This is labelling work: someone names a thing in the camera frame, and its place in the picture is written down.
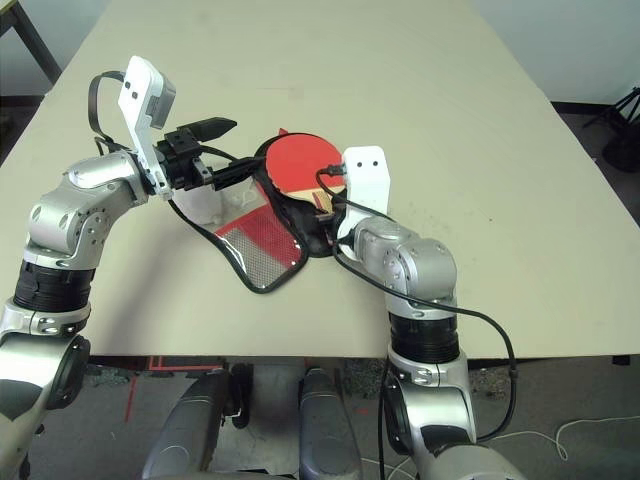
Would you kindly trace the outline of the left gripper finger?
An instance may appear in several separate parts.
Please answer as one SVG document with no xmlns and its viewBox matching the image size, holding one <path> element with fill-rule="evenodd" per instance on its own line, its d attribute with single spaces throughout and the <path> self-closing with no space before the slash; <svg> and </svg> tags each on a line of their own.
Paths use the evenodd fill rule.
<svg viewBox="0 0 640 480">
<path fill-rule="evenodd" d="M 199 142 L 208 142 L 218 139 L 237 126 L 237 122 L 223 117 L 211 117 L 205 120 L 192 122 L 186 128 Z"/>
<path fill-rule="evenodd" d="M 208 167 L 203 184 L 211 185 L 214 190 L 224 190 L 252 177 L 264 163 L 264 157 L 245 157 L 231 161 L 219 170 Z"/>
</svg>

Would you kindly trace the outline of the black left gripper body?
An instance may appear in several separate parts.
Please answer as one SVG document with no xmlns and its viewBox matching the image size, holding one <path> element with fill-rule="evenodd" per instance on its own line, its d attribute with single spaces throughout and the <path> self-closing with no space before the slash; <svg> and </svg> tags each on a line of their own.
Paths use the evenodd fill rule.
<svg viewBox="0 0 640 480">
<path fill-rule="evenodd" d="M 212 170 L 200 159 L 203 143 L 213 138 L 210 129 L 178 128 L 157 143 L 163 156 L 161 166 L 173 190 L 192 190 L 213 183 Z"/>
</svg>

